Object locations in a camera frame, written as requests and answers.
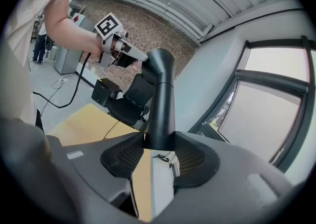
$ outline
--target window frame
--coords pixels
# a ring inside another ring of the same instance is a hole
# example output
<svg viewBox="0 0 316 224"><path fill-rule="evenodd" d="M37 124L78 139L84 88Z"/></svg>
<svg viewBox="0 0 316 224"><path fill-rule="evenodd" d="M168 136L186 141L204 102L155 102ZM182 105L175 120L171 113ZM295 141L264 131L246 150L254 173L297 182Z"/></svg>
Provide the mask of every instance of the window frame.
<svg viewBox="0 0 316 224"><path fill-rule="evenodd" d="M262 47L296 47L304 49L307 55L310 81L306 82L274 73L243 70L243 67L247 63L250 50ZM274 39L255 42L246 41L233 73L230 75L223 89L209 109L188 132L197 134L201 131L207 137L229 143L228 139L226 139L220 132L213 129L207 121L216 116L238 81L270 87L299 97L301 98L301 104L294 123L281 147L270 160L270 163L285 172L301 149L313 116L315 102L315 72L311 49L316 49L316 43L308 40L306 36L301 36L301 39Z"/></svg>

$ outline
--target forearm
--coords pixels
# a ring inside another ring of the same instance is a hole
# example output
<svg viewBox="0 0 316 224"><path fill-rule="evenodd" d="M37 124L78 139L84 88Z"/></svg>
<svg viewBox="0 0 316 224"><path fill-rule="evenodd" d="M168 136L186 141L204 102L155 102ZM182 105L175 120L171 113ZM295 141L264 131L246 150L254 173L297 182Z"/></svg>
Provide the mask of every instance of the forearm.
<svg viewBox="0 0 316 224"><path fill-rule="evenodd" d="M51 0L44 9L48 36L58 45L98 56L102 48L101 37L78 27L68 19L68 5L69 0Z"/></svg>

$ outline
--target window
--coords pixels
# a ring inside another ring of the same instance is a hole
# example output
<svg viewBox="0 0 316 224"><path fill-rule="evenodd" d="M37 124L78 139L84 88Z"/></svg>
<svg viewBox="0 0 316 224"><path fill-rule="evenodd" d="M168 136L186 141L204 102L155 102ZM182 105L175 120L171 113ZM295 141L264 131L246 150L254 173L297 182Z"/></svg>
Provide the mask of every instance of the window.
<svg viewBox="0 0 316 224"><path fill-rule="evenodd" d="M230 79L189 132L247 149L285 172L311 122L311 47L306 37L246 42Z"/></svg>

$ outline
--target gray floor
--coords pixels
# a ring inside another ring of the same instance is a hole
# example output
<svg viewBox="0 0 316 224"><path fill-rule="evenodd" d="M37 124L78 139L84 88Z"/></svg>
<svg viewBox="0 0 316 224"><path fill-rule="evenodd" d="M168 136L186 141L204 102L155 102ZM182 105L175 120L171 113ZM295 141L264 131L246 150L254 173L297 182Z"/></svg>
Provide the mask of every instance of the gray floor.
<svg viewBox="0 0 316 224"><path fill-rule="evenodd" d="M29 49L29 58L33 56L33 48L34 44L31 43ZM78 76L75 74L60 75L54 69L52 62L48 61L45 57L43 61L44 63L42 65L30 62L30 76L34 85L34 91L49 98L56 91L52 88L52 83L57 81L53 84L53 87L58 88L61 85L59 79L66 78L68 82L65 82L63 86L57 91L57 93L51 98L51 102L58 106L67 104L71 100L71 97L75 91ZM77 94L73 102L69 106L59 109L48 103L41 117L45 133L48 133L68 116L89 103L94 104L96 107L103 110L104 112L108 112L106 108L102 107L94 100L92 100L92 92L93 88L90 87L83 80L81 80L79 83ZM46 100L38 95L34 95L34 99L37 109L42 112L42 109L46 104Z"/></svg>

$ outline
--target yellow table top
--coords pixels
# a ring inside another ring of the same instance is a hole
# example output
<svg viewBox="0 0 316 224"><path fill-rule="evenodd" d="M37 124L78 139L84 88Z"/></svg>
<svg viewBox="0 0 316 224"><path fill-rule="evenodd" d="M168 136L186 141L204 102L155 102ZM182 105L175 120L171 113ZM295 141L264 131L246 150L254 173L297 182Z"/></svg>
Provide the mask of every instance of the yellow table top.
<svg viewBox="0 0 316 224"><path fill-rule="evenodd" d="M137 130L117 121L93 104L81 108L51 130L48 135L59 138L63 146L92 143L137 132ZM150 198L150 151L144 149L132 175L135 201L139 219L151 220Z"/></svg>

